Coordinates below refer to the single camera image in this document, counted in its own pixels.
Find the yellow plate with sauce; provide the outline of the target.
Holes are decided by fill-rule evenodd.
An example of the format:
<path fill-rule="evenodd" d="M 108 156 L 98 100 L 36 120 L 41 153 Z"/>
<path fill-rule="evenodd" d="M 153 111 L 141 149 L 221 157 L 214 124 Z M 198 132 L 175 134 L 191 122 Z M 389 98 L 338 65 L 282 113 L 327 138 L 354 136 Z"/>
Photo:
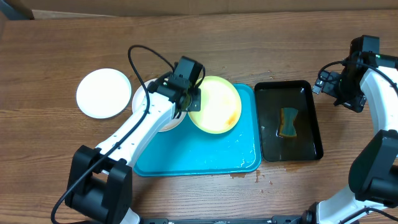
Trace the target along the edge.
<path fill-rule="evenodd" d="M 199 90 L 201 109 L 188 112 L 194 125 L 210 134 L 222 134 L 231 130 L 238 123 L 242 112 L 237 89 L 224 78 L 208 76 L 202 81 Z"/>

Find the white plate with red stain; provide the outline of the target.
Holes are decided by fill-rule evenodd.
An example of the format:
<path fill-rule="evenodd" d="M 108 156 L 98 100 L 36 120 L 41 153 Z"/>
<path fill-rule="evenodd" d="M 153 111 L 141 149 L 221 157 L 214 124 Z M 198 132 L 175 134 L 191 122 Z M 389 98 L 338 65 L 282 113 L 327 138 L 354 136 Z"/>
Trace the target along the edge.
<path fill-rule="evenodd" d="M 143 90 L 143 87 L 140 86 L 133 98 L 132 98 L 132 112 L 134 113 L 141 105 L 142 101 L 144 100 L 145 97 L 145 93 Z M 171 122 L 169 122 L 168 124 L 166 124 L 161 130 L 160 132 L 166 132 L 166 131 L 170 131 L 173 128 L 176 128 L 185 118 L 185 116 L 187 115 L 186 112 L 182 112 L 182 114 L 180 115 L 179 118 L 174 118 L 173 120 L 171 120 Z"/>

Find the green and yellow sponge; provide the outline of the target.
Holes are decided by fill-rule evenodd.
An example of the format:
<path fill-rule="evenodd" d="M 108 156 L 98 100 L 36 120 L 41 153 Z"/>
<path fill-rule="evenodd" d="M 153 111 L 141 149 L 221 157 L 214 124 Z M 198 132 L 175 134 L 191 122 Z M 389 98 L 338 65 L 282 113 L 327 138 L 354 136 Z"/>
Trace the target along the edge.
<path fill-rule="evenodd" d="M 294 126 L 298 110 L 295 108 L 281 108 L 277 135 L 282 138 L 295 138 L 297 132 Z"/>

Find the white plate with sauce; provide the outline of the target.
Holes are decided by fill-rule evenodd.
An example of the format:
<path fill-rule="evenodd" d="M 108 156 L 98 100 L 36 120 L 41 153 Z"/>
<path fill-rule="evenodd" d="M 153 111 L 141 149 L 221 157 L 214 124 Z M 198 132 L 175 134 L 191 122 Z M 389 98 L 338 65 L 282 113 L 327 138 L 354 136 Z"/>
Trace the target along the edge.
<path fill-rule="evenodd" d="M 82 79 L 76 90 L 76 102 L 85 115 L 107 119 L 125 109 L 131 94 L 127 76 L 113 68 L 101 68 Z"/>

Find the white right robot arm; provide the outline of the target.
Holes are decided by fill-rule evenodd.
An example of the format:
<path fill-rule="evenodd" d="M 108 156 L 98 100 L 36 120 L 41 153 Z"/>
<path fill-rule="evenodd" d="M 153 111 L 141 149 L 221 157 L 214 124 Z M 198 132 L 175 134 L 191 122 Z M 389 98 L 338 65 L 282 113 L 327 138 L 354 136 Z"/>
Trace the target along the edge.
<path fill-rule="evenodd" d="M 368 101 L 374 137 L 354 160 L 348 185 L 328 200 L 315 202 L 294 223 L 357 223 L 370 213 L 396 221 L 386 208 L 397 207 L 397 57 L 354 50 L 336 75 L 324 68 L 313 91 L 325 91 L 338 104 L 356 97 Z"/>

